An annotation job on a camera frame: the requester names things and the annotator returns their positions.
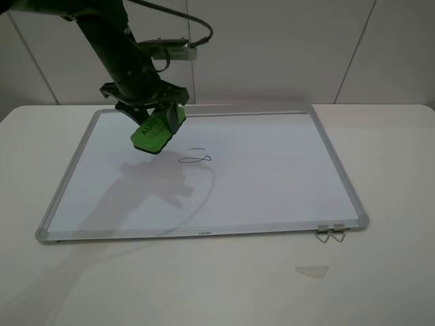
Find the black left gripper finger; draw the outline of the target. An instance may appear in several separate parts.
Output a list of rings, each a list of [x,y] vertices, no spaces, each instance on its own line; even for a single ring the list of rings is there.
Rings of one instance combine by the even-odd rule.
[[[150,116],[144,106],[131,107],[124,103],[117,103],[115,109],[129,117],[138,126],[142,125]]]

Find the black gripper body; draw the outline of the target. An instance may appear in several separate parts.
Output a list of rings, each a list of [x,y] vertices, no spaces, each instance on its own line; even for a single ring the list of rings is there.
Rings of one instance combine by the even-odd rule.
[[[136,78],[117,79],[103,84],[100,92],[105,98],[114,98],[117,109],[142,109],[169,102],[185,105],[189,100],[186,88],[161,79],[151,83]]]

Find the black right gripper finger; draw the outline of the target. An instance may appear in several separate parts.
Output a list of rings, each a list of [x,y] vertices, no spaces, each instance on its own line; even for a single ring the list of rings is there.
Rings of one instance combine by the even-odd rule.
[[[176,102],[160,103],[156,107],[156,115],[171,134],[177,133],[180,122],[178,118],[178,104]]]

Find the dark robot arm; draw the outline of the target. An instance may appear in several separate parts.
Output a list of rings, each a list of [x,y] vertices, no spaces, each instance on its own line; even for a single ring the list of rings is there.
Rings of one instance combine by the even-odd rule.
[[[178,108],[189,99],[186,88],[162,80],[144,43],[137,43],[128,25],[122,1],[2,1],[1,12],[34,12],[74,21],[109,73],[102,95],[116,99],[116,109],[138,125],[148,119],[148,109],[171,134],[182,121]]]

